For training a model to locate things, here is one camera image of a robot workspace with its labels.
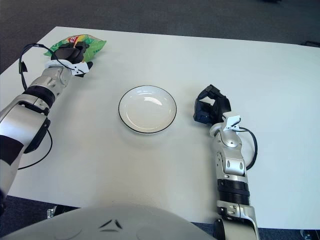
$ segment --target dark floor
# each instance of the dark floor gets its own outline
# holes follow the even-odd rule
[[[320,42],[320,0],[0,0],[0,73],[55,26],[300,44]],[[0,236],[53,206],[15,197],[7,205]],[[302,239],[298,230],[259,231],[263,240]]]

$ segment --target black wire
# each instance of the black wire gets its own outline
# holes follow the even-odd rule
[[[232,124],[231,127],[234,127],[235,125],[239,124],[241,122],[241,117],[239,118],[239,121],[237,121],[236,123]]]
[[[257,143],[257,139],[256,136],[254,135],[254,133],[252,131],[250,131],[249,129],[245,128],[245,127],[239,127],[239,129],[242,129],[244,131],[238,131],[238,130],[233,130],[235,132],[248,132],[250,133],[252,139],[253,139],[253,143],[254,143],[254,154],[252,157],[252,161],[249,163],[249,165],[246,167],[247,170],[249,170],[250,168],[252,168],[255,165],[256,159],[257,159],[257,155],[258,155],[258,143]]]
[[[22,56],[26,53],[26,51],[28,51],[32,47],[47,49],[62,66],[64,66],[66,69],[74,70],[74,69],[64,65],[62,62],[60,62],[58,57],[57,57],[57,55],[55,54],[55,52],[53,52],[50,48],[46,47],[45,45],[39,44],[39,43],[27,44],[22,49],[22,52],[21,52],[20,57],[19,57],[19,74],[21,75],[21,81],[22,81],[22,86],[23,86],[24,90],[26,90],[28,87],[27,87],[27,84],[26,84],[25,76],[24,76],[24,70],[22,68]]]
[[[49,132],[49,129],[46,130],[49,134],[49,137],[50,137],[50,141],[51,141],[51,144],[50,144],[50,148],[49,148],[49,151],[44,155],[43,158],[41,158],[39,161],[36,161],[30,165],[27,165],[27,166],[23,166],[23,167],[19,167],[18,170],[21,170],[21,169],[26,169],[26,168],[29,168],[33,165],[36,165],[37,163],[40,163],[43,159],[46,158],[46,156],[48,156],[48,154],[50,153],[51,149],[52,149],[52,145],[53,145],[53,140],[52,140],[52,136],[51,136],[51,133]]]

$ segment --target black logo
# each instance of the black logo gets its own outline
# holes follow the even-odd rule
[[[100,232],[116,232],[117,233],[122,229],[122,226],[120,225],[117,219],[114,221],[111,219],[107,221],[105,224],[101,225],[99,229],[101,229]]]

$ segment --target plastic bag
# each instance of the plastic bag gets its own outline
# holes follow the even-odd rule
[[[74,35],[74,36],[69,36],[58,43],[52,45],[50,47],[51,51],[55,51],[61,46],[62,44],[67,44],[67,43],[75,43],[75,42],[85,42],[86,44],[89,44],[90,47],[86,49],[85,53],[83,54],[84,56],[84,61],[89,62],[94,55],[96,55],[97,52],[99,52],[104,45],[106,44],[107,41],[103,41],[99,38],[96,38],[94,36],[88,35],[88,34],[82,34],[82,35]],[[46,56],[51,56],[51,53],[47,51],[44,53]]]

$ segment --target metal bracket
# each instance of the metal bracket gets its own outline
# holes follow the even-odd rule
[[[240,116],[235,115],[232,111],[224,112],[223,114],[224,121],[221,128],[223,131],[226,130],[239,130]]]
[[[57,208],[57,206],[54,206],[53,208],[49,208],[46,211],[46,218],[47,219],[53,218],[55,216],[56,208]]]
[[[71,70],[72,75],[86,74],[89,72],[89,67],[86,62],[72,64],[68,60],[64,59],[59,59],[59,61]],[[44,66],[45,68],[49,68],[51,66],[63,66],[60,62],[58,62],[57,60],[50,60],[47,61]]]
[[[219,209],[220,213],[223,213],[223,215],[226,216],[227,218],[229,218],[230,220],[232,218],[240,218],[241,217],[239,204],[218,200],[216,202],[216,206],[218,208],[220,208]]]

